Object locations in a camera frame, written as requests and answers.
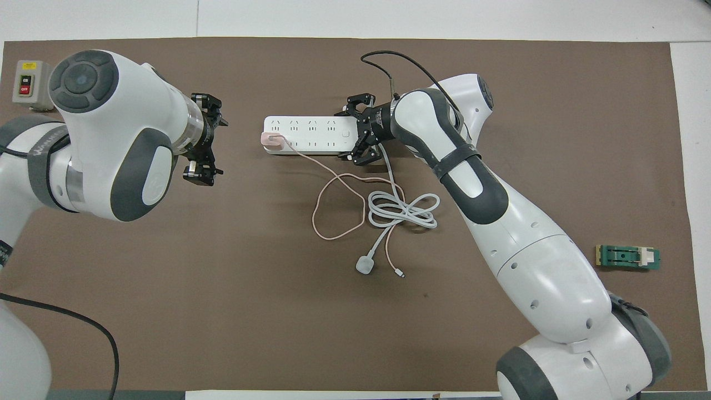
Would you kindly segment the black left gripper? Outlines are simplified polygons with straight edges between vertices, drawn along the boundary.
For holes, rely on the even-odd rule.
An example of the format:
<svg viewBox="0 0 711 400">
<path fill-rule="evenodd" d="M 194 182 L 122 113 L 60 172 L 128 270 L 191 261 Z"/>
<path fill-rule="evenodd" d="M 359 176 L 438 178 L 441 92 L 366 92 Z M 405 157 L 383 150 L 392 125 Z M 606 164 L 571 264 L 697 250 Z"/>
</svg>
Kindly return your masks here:
<svg viewBox="0 0 711 400">
<path fill-rule="evenodd" d="M 184 170 L 184 179 L 200 186 L 213 186 L 215 176 L 223 170 L 215 165 L 212 142 L 218 126 L 227 126 L 228 122 L 221 114 L 221 100 L 206 93 L 192 93 L 192 101 L 201 109 L 203 117 L 202 134 L 189 152 L 189 163 Z"/>
</svg>

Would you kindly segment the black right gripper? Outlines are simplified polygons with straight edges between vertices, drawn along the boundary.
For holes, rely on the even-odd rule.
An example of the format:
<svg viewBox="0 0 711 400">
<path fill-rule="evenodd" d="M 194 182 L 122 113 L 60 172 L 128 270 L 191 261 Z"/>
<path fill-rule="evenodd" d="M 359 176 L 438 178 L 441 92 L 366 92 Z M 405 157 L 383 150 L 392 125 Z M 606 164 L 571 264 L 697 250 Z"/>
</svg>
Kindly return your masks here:
<svg viewBox="0 0 711 400">
<path fill-rule="evenodd" d="M 365 109 L 358 110 L 363 104 Z M 333 116 L 355 116 L 357 121 L 358 139 L 351 151 L 341 152 L 340 159 L 349 161 L 355 166 L 365 166 L 381 159 L 378 143 L 393 140 L 391 130 L 391 102 L 373 107 L 375 96 L 370 93 L 356 94 L 346 99 L 342 111 Z"/>
</svg>

